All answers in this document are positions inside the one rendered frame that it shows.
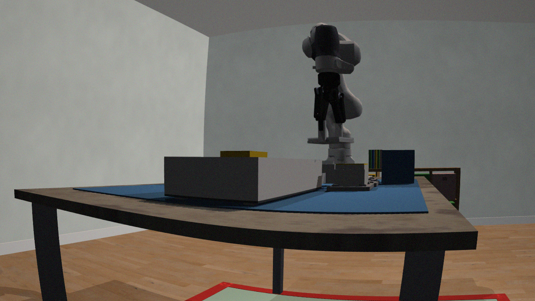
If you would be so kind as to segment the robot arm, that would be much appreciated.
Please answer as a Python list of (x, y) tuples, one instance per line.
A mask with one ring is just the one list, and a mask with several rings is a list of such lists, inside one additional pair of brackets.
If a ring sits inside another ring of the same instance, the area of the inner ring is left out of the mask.
[[(310, 37), (303, 40), (302, 49), (308, 58), (315, 60), (313, 69), (316, 69), (317, 73), (336, 72), (340, 75), (338, 90), (344, 94), (346, 120), (359, 117), (362, 114), (362, 103), (350, 93), (344, 79), (344, 74), (351, 74), (354, 66), (360, 63), (359, 45), (337, 32), (335, 26), (316, 23), (310, 31)], [(336, 136), (335, 124), (332, 105), (329, 104), (326, 114), (329, 137)], [(355, 163), (351, 143), (329, 144), (326, 161), (334, 161), (335, 164)]]

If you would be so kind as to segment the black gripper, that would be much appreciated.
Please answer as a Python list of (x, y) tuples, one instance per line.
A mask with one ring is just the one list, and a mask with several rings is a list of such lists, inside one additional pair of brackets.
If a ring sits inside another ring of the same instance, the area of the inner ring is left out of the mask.
[(318, 84), (315, 90), (314, 118), (318, 121), (318, 142), (326, 142), (326, 114), (329, 104), (332, 105), (336, 121), (336, 136), (343, 136), (343, 122), (346, 122), (344, 108), (344, 94), (339, 93), (340, 75), (336, 72), (321, 72), (318, 74)]

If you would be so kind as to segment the blue bench mat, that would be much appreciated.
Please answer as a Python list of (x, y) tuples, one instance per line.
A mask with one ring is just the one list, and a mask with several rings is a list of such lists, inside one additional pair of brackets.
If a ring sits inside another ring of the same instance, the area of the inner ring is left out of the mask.
[(382, 184), (370, 191), (327, 191), (331, 184), (322, 184), (315, 191), (294, 196), (246, 205), (240, 202), (222, 202), (202, 199), (175, 199), (164, 196), (164, 184), (139, 186), (81, 187), (73, 190), (88, 191), (175, 204), (202, 207), (256, 210), (279, 213), (310, 214), (420, 214), (428, 213), (419, 183)]

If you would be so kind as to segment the yellow bin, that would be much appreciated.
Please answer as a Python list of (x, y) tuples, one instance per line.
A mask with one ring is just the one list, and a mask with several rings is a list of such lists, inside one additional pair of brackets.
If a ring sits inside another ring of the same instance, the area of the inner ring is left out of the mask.
[(267, 152), (254, 152), (254, 151), (220, 151), (220, 157), (265, 157), (268, 156)]

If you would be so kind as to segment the yellow plate with grid of black holes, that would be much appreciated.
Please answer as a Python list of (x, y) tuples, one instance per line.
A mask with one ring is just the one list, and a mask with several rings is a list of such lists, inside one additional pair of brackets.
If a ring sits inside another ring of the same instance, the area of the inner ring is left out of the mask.
[(334, 183), (339, 186), (359, 186), (368, 184), (368, 163), (342, 163), (336, 164), (334, 170)]

